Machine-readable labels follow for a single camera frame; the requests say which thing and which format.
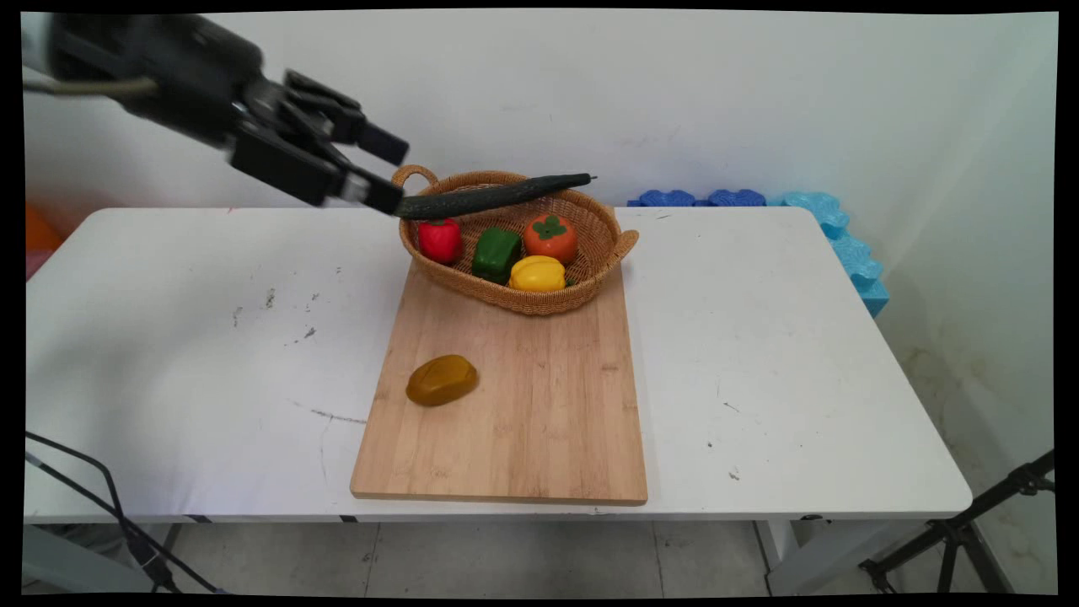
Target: white wall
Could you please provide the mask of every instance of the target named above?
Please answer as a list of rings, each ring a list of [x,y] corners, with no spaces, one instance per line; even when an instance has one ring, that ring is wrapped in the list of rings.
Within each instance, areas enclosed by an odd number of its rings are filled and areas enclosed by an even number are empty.
[[[943,418],[975,491],[1051,445],[1055,14],[210,18],[259,44],[267,74],[287,66],[358,98],[438,175],[588,170],[600,179],[586,191],[611,204],[652,188],[835,194],[885,263],[893,300],[882,330],[901,361],[914,354],[906,369],[927,408],[953,411],[918,380],[929,357],[934,377],[984,380],[964,382],[954,409],[966,413]],[[298,204],[111,101],[24,104],[28,194],[64,227],[103,205]],[[1042,514],[1012,512],[1017,530],[1005,535],[1020,556],[997,556],[1017,587],[1055,590]]]
[[[1032,26],[971,113],[885,276],[880,331],[975,494],[1053,446],[1056,25]],[[1056,592],[1052,495],[1015,497],[979,528],[1016,591]]]

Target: red bell pepper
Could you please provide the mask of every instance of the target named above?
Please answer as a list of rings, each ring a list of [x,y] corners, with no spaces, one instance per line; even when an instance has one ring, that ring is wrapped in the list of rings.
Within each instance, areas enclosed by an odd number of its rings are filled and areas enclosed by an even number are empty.
[[[461,225],[453,219],[434,219],[420,223],[420,252],[439,263],[453,263],[464,253]]]

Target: table leg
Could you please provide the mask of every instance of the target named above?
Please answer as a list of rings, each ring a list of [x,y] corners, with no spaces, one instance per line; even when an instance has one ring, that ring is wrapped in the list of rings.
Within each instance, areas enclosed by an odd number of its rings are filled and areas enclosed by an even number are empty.
[[[23,525],[23,574],[71,592],[150,592],[141,570]]]
[[[836,521],[771,567],[768,572],[771,594],[812,592],[924,524],[923,521]]]

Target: bamboo cutting board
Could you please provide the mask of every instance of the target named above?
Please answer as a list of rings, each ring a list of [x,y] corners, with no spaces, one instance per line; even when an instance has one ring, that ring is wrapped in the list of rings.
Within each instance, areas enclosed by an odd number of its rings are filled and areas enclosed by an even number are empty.
[[[409,376],[442,355],[479,373],[423,408]],[[433,282],[413,262],[352,475],[357,498],[596,505],[647,500],[622,270],[596,299],[525,317]]]

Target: blue foam block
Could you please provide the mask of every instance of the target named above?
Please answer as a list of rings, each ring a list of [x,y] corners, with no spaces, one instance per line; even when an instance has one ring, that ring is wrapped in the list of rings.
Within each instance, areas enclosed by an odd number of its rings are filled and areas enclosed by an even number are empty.
[[[877,281],[884,265],[870,257],[872,252],[870,245],[850,235],[846,230],[843,230],[839,237],[829,242],[858,292],[864,292]]]
[[[890,298],[888,289],[884,287],[884,282],[880,280],[874,280],[872,286],[859,292],[859,294],[862,295],[862,303],[865,303],[865,309],[870,312],[870,316],[873,318],[876,318],[880,314],[880,311],[884,311]]]
[[[764,206],[764,195],[753,190],[715,190],[708,199],[698,199],[697,206]]]
[[[839,210],[839,201],[824,192],[788,192],[773,201],[771,206],[801,206],[809,210],[824,230],[824,235],[832,239],[846,233],[850,222],[850,216]]]
[[[629,201],[629,206],[693,206],[696,202],[692,193],[683,190],[648,190],[641,194],[640,199]]]

